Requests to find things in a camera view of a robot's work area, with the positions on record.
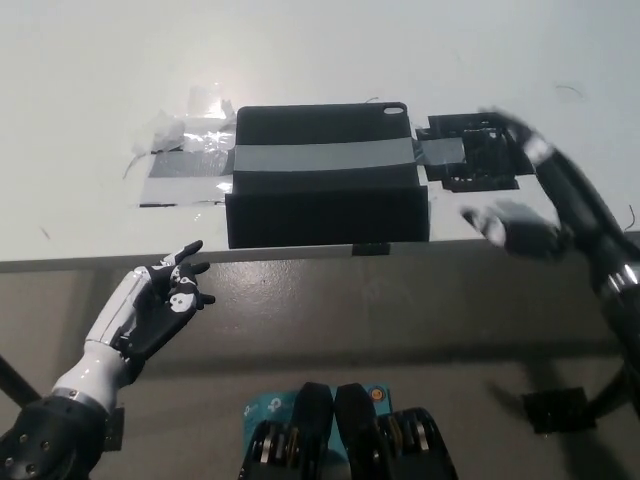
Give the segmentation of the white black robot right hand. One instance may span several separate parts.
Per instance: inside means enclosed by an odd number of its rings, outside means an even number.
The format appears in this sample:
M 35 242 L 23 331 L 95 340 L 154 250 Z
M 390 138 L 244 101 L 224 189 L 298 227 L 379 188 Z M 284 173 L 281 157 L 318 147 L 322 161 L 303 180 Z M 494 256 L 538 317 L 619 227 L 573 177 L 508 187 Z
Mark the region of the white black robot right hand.
M 472 207 L 461 210 L 462 218 L 490 244 L 511 255 L 551 260 L 572 248 L 589 248 L 602 233 L 601 216 L 593 189 L 577 166 L 523 120 L 503 110 L 494 110 L 490 115 L 506 128 L 534 168 L 538 183 L 555 208 L 558 223 Z

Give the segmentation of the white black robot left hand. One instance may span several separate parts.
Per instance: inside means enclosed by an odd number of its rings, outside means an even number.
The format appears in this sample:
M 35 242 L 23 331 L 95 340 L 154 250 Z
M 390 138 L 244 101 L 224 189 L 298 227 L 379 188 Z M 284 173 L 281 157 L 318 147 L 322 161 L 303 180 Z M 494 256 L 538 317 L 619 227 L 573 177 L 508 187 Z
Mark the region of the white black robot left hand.
M 156 264 L 128 272 L 87 334 L 88 342 L 106 345 L 124 361 L 126 385 L 197 312 L 215 303 L 214 296 L 199 290 L 197 281 L 210 264 L 189 261 L 202 247 L 197 240 Z

